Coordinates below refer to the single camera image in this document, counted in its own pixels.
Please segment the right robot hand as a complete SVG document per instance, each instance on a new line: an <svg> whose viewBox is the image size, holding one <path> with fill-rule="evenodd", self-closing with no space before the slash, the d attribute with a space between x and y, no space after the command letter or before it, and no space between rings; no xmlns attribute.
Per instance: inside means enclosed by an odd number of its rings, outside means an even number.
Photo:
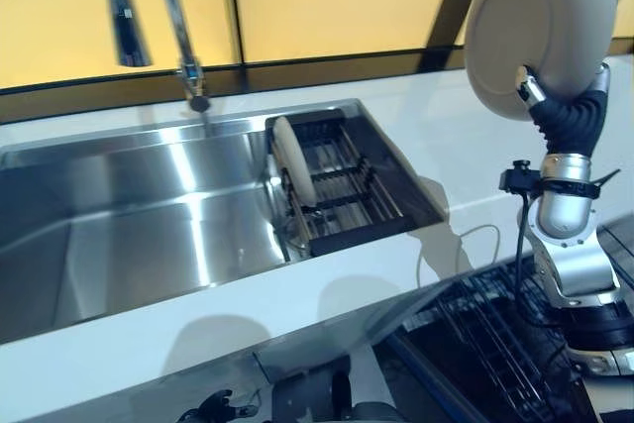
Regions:
<svg viewBox="0 0 634 423"><path fill-rule="evenodd" d="M607 114L610 68L606 62L598 67L588 88L570 101L548 96L535 71L526 65L517 69L515 85L530 118L544 136L549 155L592 156Z"/></svg>

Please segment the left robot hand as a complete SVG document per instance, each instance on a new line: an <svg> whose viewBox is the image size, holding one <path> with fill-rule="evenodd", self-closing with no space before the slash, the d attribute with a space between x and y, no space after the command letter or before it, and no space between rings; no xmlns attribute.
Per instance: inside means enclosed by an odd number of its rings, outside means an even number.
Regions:
<svg viewBox="0 0 634 423"><path fill-rule="evenodd" d="M219 390L207 397L198 407L186 410L177 422L223 423L241 418L251 418L258 414L259 408L253 404L233 406L230 403L231 389Z"/></svg>

